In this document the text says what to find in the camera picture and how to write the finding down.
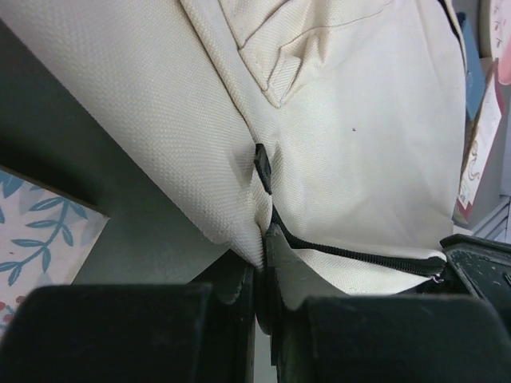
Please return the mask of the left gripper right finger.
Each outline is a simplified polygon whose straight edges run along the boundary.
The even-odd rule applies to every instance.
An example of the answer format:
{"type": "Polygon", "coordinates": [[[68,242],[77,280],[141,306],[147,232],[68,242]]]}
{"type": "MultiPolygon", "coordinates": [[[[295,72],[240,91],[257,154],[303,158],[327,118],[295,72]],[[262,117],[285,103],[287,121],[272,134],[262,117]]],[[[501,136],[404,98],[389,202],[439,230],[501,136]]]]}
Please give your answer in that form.
{"type": "Polygon", "coordinates": [[[348,296],[321,278],[307,248],[272,224],[264,238],[265,303],[280,382],[507,382],[510,303],[473,296],[450,265],[391,296],[348,296]]]}

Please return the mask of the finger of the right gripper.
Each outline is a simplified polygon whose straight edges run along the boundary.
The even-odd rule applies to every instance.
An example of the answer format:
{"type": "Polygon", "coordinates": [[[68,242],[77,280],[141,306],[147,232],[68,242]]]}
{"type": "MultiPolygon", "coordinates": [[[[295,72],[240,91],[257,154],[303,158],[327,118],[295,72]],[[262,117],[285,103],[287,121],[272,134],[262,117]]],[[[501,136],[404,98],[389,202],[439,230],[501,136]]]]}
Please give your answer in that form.
{"type": "Polygon", "coordinates": [[[468,235],[440,241],[448,264],[473,295],[510,303],[510,245],[468,235]]]}

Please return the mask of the cream canvas backpack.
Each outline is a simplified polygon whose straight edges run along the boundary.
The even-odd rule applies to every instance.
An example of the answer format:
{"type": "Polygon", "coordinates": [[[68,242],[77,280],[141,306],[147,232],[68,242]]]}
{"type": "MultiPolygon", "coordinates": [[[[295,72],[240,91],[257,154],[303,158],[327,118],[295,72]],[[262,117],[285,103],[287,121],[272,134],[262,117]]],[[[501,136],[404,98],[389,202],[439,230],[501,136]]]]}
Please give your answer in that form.
{"type": "Polygon", "coordinates": [[[195,226],[280,225],[346,294],[438,278],[465,135],[449,1],[4,1],[1,19],[195,226]]]}

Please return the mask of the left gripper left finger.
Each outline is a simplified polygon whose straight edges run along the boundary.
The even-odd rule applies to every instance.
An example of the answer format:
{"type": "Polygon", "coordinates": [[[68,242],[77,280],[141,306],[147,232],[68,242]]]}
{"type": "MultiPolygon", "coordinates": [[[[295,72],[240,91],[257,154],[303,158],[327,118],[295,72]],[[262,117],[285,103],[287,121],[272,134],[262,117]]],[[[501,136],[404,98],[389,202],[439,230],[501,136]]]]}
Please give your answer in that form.
{"type": "Polygon", "coordinates": [[[247,382],[253,272],[183,285],[45,286],[1,341],[4,382],[247,382]]]}

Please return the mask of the red cream book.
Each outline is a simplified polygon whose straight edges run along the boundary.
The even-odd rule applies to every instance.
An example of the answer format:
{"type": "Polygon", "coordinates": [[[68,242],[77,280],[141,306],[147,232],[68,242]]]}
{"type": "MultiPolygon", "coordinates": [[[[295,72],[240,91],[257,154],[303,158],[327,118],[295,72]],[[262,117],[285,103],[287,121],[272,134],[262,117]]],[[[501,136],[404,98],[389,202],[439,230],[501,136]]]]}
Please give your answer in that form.
{"type": "Polygon", "coordinates": [[[471,216],[489,154],[505,111],[501,84],[498,80],[500,62],[498,59],[490,61],[489,57],[484,57],[482,63],[487,68],[485,92],[475,121],[469,123],[470,136],[461,168],[460,186],[454,210],[454,220],[462,224],[467,224],[471,216]]]}

